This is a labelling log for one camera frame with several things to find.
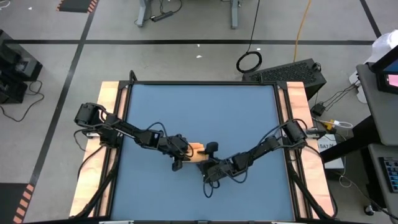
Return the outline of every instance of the table leg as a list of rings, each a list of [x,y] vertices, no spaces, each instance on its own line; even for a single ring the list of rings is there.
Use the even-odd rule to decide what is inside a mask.
[[[236,29],[238,27],[238,0],[231,1],[231,12],[232,12],[232,29]]]
[[[150,0],[139,0],[139,14],[136,22],[138,27],[144,25],[147,8],[150,8]]]
[[[353,151],[367,147],[371,143],[380,142],[379,133],[372,116],[367,117],[353,128],[354,137],[337,144],[323,152],[324,163],[341,158]]]

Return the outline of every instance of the black metal frame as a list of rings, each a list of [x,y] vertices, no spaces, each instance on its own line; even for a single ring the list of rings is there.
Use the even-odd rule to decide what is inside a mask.
[[[290,106],[290,99],[289,99],[289,93],[287,91],[286,82],[137,81],[135,76],[134,77],[131,76],[131,80],[129,80],[129,81],[120,81],[119,82],[118,93],[116,95],[116,102],[115,102],[115,106],[114,106],[114,113],[117,113],[119,111],[120,106],[121,106],[120,105],[120,101],[121,101],[122,92],[123,92],[123,90],[125,88],[127,88],[126,101],[124,103],[124,111],[123,111],[123,117],[122,117],[122,119],[124,121],[127,118],[127,112],[129,110],[129,107],[130,107],[130,100],[129,99],[131,98],[132,87],[134,86],[134,84],[146,84],[146,85],[234,85],[234,86],[235,85],[236,86],[250,86],[250,85],[252,85],[252,86],[264,86],[264,85],[268,85],[268,86],[272,86],[273,89],[274,89],[276,110],[277,110],[277,114],[278,114],[279,123],[282,124],[283,122],[285,122],[285,119],[284,119],[283,113],[282,113],[282,105],[280,103],[279,88],[281,88],[283,90],[283,93],[284,93],[284,99],[285,99],[288,119],[293,119],[293,113],[292,113],[292,109],[291,109],[291,106]],[[122,147],[119,147],[116,150],[117,150],[116,156],[120,156]],[[105,161],[104,161],[104,164],[103,164],[103,170],[102,170],[102,173],[101,173],[100,184],[103,183],[103,180],[106,177],[106,174],[108,173],[110,154],[111,154],[111,150],[107,148],[106,157],[105,157]],[[288,149],[284,150],[284,157],[285,157],[285,163],[290,161],[290,151]],[[300,155],[299,155],[299,153],[297,151],[295,151],[295,157],[297,159],[296,163],[297,163],[298,174],[300,176],[301,181],[306,185],[304,171],[303,171],[303,165],[302,165],[302,160],[301,160],[301,157],[300,157]],[[289,190],[290,190],[290,196],[291,196],[291,200],[292,200],[292,208],[293,208],[294,217],[295,217],[295,220],[299,220],[299,219],[302,219],[302,217],[300,216],[299,201],[298,201],[298,198],[297,198],[297,191],[296,191],[295,183],[290,178],[289,172],[287,172],[287,176],[288,176],[288,181],[289,181],[289,188],[290,188]],[[105,214],[106,216],[110,216],[111,211],[112,211],[114,190],[115,190],[117,178],[118,178],[118,170],[116,171],[116,176],[115,176],[114,180],[112,180],[112,182],[110,183],[111,186],[110,186],[110,189],[109,189],[109,198],[108,198],[106,214]],[[98,216],[99,215],[100,205],[101,205],[101,199],[98,201],[98,203],[97,203],[97,205],[95,207],[94,216]],[[305,209],[306,209],[307,218],[313,218],[312,213],[311,213],[312,210],[310,208],[310,205],[309,205],[308,201],[305,200],[305,199],[304,199],[304,205],[305,205]]]

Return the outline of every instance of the wooden table frame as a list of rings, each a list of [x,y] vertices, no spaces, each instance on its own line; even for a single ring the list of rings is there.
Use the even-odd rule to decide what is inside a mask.
[[[127,84],[128,82],[103,82],[97,103],[103,105],[108,111],[117,113],[120,118],[123,118],[123,114],[126,114],[125,111],[128,108],[126,103],[128,104],[129,102],[126,101],[126,98],[130,95],[127,92],[127,88],[125,88]],[[287,120],[292,116],[293,118],[304,120],[308,127],[312,127],[313,123],[303,83],[287,82],[285,84],[279,84],[280,86],[285,85],[285,87],[279,88],[279,92],[277,93],[280,98],[283,120]],[[99,143],[99,138],[89,139],[83,159],[87,158],[97,150],[97,148],[99,148]],[[316,140],[308,139],[307,143],[318,150]],[[109,172],[112,167],[115,154],[116,149],[103,149],[83,166],[76,186],[75,196],[70,211],[71,216],[80,212],[96,192],[100,182],[107,174],[107,172],[103,172],[103,170],[106,169]],[[297,153],[290,152],[291,158],[295,158],[297,155]],[[298,163],[299,164],[294,162],[294,167],[300,175],[304,174],[308,190],[324,211],[326,211],[327,214],[332,215],[333,206],[331,204],[331,198],[321,159],[311,150],[303,149],[301,160],[298,160]],[[104,216],[109,213],[110,206],[108,206],[108,202],[109,196],[112,195],[110,194],[110,187],[114,184],[115,183],[112,181],[108,185],[98,203],[99,206],[90,213],[90,216]],[[295,198],[298,204],[298,208],[296,208],[297,210],[295,211],[297,214],[296,217],[311,218],[312,216],[313,218],[316,218],[313,211],[309,209],[308,203],[304,201],[299,188],[295,186],[290,188],[290,190],[292,191],[292,199],[294,200]]]

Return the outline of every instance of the black desk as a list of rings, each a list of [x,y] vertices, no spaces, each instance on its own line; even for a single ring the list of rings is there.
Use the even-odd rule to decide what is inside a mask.
[[[390,192],[379,161],[379,157],[398,157],[398,147],[370,144],[367,149],[361,151],[361,154],[369,179],[366,185],[369,196],[393,215],[398,216],[398,194]],[[398,224],[397,220],[392,218],[391,220]]]
[[[376,75],[367,65],[358,65],[361,81],[371,116],[353,128],[354,137],[321,152],[325,162],[340,158],[355,150],[364,149],[371,143],[398,146],[398,95],[377,89]]]

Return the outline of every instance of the computer monitor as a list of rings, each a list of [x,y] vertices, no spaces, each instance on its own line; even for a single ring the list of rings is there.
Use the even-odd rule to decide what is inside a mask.
[[[398,94],[398,46],[371,66],[379,91]]]

